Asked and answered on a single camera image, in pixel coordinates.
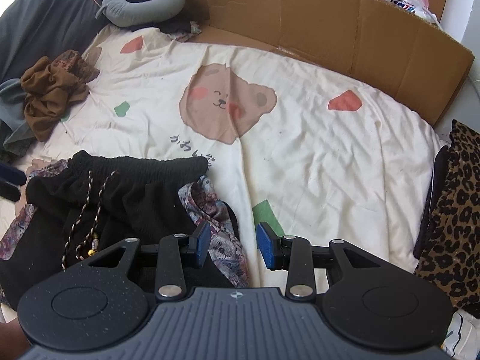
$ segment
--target drawstring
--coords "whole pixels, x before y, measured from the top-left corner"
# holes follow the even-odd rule
[[[90,229],[90,231],[88,232],[88,234],[86,235],[85,239],[83,240],[83,242],[81,244],[79,244],[76,248],[75,248],[75,255],[76,255],[76,258],[77,260],[83,260],[84,258],[81,256],[82,254],[82,249],[90,242],[92,242],[92,249],[89,251],[89,255],[93,255],[95,254],[95,252],[97,251],[97,247],[98,247],[98,236],[96,234],[96,229],[98,227],[98,219],[99,219],[99,216],[100,216],[100,211],[101,211],[101,204],[102,204],[102,195],[103,195],[103,192],[105,190],[105,187],[108,183],[108,181],[112,178],[112,176],[114,174],[116,174],[117,171],[114,170],[112,173],[110,173],[102,187],[100,188],[100,191],[98,192],[98,204],[97,204],[97,214],[95,215],[95,220],[94,220],[94,223],[92,225],[92,228]],[[72,239],[73,239],[73,235],[74,235],[74,232],[75,232],[75,228],[78,226],[78,224],[81,222],[82,220],[82,216],[83,214],[85,213],[85,210],[87,208],[87,205],[90,204],[90,192],[92,191],[92,184],[93,184],[93,177],[92,177],[92,171],[88,171],[88,190],[87,190],[87,196],[86,196],[86,199],[85,199],[85,204],[83,205],[81,211],[80,211],[80,215],[78,215],[78,218],[77,220],[74,222],[74,224],[72,225],[71,229],[70,229],[70,233],[68,235],[68,240],[67,242],[65,243],[65,247],[64,247],[64,250],[63,250],[63,255],[62,255],[62,260],[61,260],[61,266],[63,268],[63,270],[67,269],[67,261],[66,261],[66,258],[67,258],[67,250],[68,250],[68,247],[71,245],[71,242],[72,242]]]

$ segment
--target crosshair logo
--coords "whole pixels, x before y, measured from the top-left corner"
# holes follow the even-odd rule
[[[240,299],[243,296],[243,293],[240,291],[233,291],[230,296],[235,299]]]

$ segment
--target green patch print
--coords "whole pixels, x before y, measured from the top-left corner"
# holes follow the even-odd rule
[[[127,114],[127,111],[130,109],[130,104],[124,101],[122,104],[117,105],[114,110],[117,116],[124,117]]]
[[[70,117],[70,107],[68,107],[68,108],[65,110],[65,113],[64,113],[63,116],[60,118],[60,121],[66,122],[69,117]]]
[[[253,212],[253,221],[255,222],[255,228],[257,228],[260,222],[267,222],[272,230],[277,234],[279,237],[283,237],[285,232],[280,226],[275,214],[272,211],[272,207],[270,207],[270,203],[268,200],[264,200],[263,202],[258,203],[252,209]]]

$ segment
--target leopard print pillow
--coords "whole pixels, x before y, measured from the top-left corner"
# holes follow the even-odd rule
[[[455,308],[480,302],[480,135],[454,120],[448,173],[433,232],[415,275],[441,288]]]

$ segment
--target red cheek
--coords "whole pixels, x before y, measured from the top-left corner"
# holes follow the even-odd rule
[[[243,111],[243,108],[241,108],[240,106],[238,106],[236,103],[233,103],[233,102],[229,102],[227,105],[226,105],[226,111],[234,118],[234,119],[240,119],[243,114],[244,114],[244,111]]]
[[[208,95],[208,89],[203,86],[197,86],[190,91],[189,97],[192,100],[200,100]]]

